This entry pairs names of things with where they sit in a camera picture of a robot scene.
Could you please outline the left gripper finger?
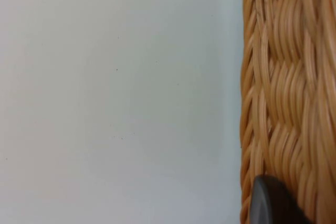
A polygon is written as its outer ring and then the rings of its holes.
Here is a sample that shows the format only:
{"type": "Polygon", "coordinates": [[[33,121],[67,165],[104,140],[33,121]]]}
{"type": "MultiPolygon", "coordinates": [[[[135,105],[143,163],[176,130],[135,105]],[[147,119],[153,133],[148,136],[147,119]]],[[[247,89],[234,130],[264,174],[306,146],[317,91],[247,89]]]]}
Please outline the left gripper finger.
{"type": "Polygon", "coordinates": [[[258,175],[254,180],[249,221],[254,224],[311,223],[287,187],[269,175],[258,175]]]}

